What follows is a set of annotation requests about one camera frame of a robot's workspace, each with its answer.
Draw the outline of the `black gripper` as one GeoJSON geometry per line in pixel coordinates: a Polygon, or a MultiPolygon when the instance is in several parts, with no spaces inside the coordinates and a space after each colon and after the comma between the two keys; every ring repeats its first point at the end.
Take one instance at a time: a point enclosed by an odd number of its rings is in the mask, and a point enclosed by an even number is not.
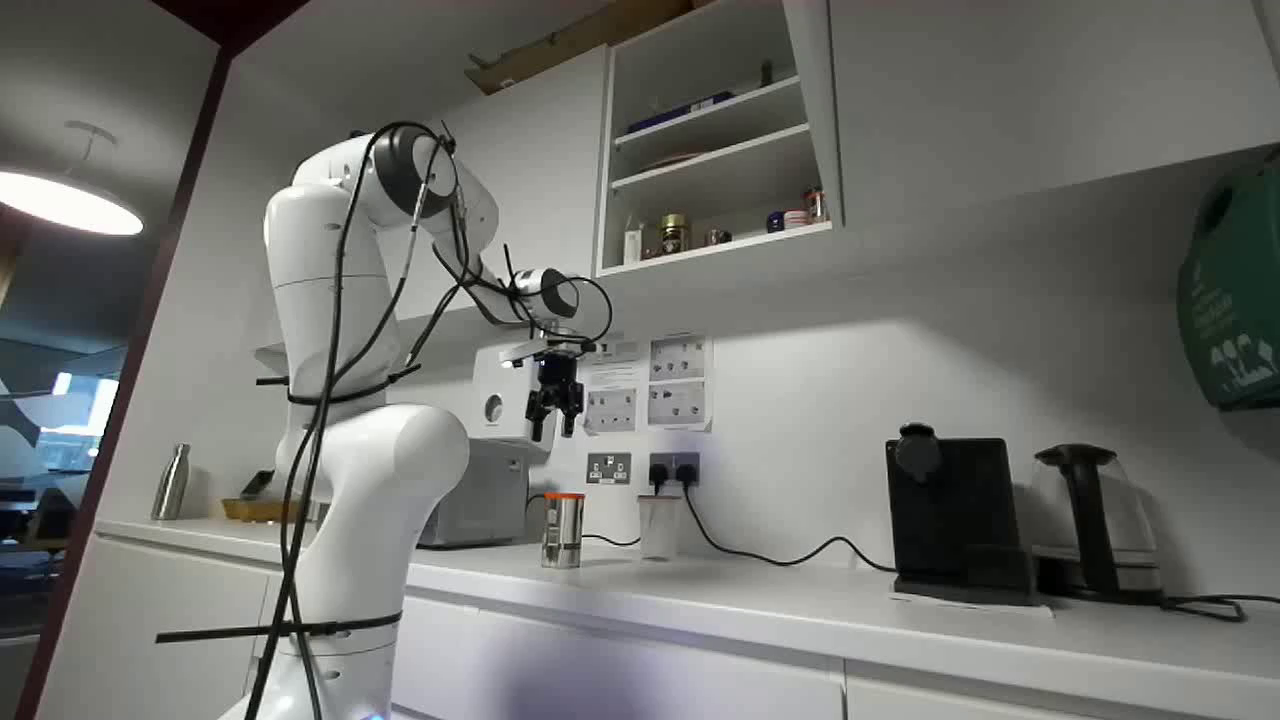
{"type": "Polygon", "coordinates": [[[512,369],[529,374],[529,439],[545,439],[545,407],[565,417],[559,435],[571,435],[582,417],[582,383],[574,380],[574,364],[593,353],[582,335],[539,335],[525,340],[509,353],[512,369]]]}

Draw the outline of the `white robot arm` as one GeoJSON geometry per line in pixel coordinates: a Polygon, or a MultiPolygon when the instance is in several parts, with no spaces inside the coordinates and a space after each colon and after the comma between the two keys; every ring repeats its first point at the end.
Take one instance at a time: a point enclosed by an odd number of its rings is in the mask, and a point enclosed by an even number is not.
{"type": "Polygon", "coordinates": [[[396,333],[407,275],[381,256],[392,229],[516,335],[525,439],[571,427],[582,407],[574,360],[594,335],[579,326],[579,282],[559,267],[485,267],[495,200],[451,135],[392,122],[306,158],[263,208],[286,395],[274,472],[297,517],[274,539],[279,585],[254,627],[261,665],[219,720],[392,712],[407,559],[470,462],[459,417],[386,395],[425,355],[421,340],[396,333]]]}

